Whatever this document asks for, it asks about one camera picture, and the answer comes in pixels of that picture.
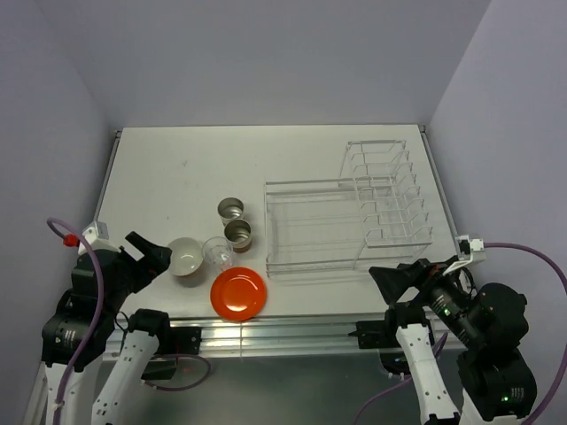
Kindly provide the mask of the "white ceramic bowl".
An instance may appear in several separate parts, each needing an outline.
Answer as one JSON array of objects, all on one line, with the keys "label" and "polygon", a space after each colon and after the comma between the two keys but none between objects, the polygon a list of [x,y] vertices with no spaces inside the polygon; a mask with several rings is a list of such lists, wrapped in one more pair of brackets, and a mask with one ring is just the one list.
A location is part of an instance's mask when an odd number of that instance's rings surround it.
[{"label": "white ceramic bowl", "polygon": [[168,246],[171,250],[169,273],[176,277],[183,277],[196,272],[202,265],[202,245],[190,237],[180,237],[173,240]]}]

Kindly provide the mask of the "clear faceted glass tumbler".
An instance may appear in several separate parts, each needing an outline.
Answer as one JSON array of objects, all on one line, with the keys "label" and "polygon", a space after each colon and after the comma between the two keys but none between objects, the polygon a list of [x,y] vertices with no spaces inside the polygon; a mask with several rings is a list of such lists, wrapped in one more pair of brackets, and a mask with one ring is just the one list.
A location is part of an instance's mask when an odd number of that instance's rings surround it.
[{"label": "clear faceted glass tumbler", "polygon": [[205,241],[202,251],[204,260],[220,270],[234,266],[233,248],[224,236],[215,236]]}]

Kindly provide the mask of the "steel cup brown base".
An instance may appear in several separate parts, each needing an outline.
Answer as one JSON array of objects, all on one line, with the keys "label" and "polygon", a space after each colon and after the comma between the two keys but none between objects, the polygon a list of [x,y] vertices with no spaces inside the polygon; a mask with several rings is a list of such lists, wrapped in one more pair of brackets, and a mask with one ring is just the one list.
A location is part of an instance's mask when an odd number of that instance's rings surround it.
[{"label": "steel cup brown base", "polygon": [[224,236],[236,253],[246,252],[252,245],[251,225],[243,219],[228,222],[224,228]]}]

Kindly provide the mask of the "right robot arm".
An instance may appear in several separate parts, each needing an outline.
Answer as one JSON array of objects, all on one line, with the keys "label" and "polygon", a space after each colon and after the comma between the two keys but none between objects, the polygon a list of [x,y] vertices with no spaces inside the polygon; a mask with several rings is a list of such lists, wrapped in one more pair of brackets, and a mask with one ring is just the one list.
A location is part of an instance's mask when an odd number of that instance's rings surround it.
[{"label": "right robot arm", "polygon": [[[419,259],[369,274],[388,304],[384,337],[399,345],[418,396],[422,424],[519,424],[537,396],[537,384],[518,346],[529,325],[527,299],[492,282],[475,295],[456,280],[455,261]],[[430,309],[462,343],[457,358],[463,405],[447,394],[428,335]]]}]

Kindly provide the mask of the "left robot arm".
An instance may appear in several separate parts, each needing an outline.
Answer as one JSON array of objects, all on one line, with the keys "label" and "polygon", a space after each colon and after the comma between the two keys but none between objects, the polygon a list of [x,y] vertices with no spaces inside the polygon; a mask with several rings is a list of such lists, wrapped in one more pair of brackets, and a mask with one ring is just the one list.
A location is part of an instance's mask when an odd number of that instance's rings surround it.
[{"label": "left robot arm", "polygon": [[169,248],[136,232],[126,239],[141,252],[140,259],[113,246],[94,227],[81,236],[64,237],[66,245],[76,244],[79,249],[72,287],[42,330],[42,361],[51,405],[47,419],[54,424],[122,424],[127,402],[147,364],[173,342],[167,313],[137,310],[128,319],[112,372],[102,390],[95,390],[107,341],[126,298],[164,274],[171,262]]}]

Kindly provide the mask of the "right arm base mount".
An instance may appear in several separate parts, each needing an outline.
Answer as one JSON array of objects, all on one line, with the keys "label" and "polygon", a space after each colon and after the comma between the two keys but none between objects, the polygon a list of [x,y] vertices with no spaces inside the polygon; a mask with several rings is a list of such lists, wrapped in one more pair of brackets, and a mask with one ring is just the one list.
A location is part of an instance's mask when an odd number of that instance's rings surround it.
[{"label": "right arm base mount", "polygon": [[376,350],[384,372],[400,379],[409,376],[409,366],[403,350],[385,321],[357,321],[348,333],[357,340],[360,350]]}]

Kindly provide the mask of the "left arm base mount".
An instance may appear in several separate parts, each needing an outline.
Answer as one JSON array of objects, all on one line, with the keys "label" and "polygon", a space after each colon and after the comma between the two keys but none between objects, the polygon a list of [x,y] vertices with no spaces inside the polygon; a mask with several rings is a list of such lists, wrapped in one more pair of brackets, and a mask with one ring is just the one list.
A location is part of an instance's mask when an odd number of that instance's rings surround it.
[{"label": "left arm base mount", "polygon": [[[142,380],[146,386],[169,392],[192,389],[204,382],[212,372],[207,359],[199,356],[202,341],[201,327],[172,327],[168,340],[162,344],[145,367]],[[197,362],[203,374],[194,382],[182,386],[167,387],[163,382],[170,381],[177,372],[191,372],[185,362]]]}]

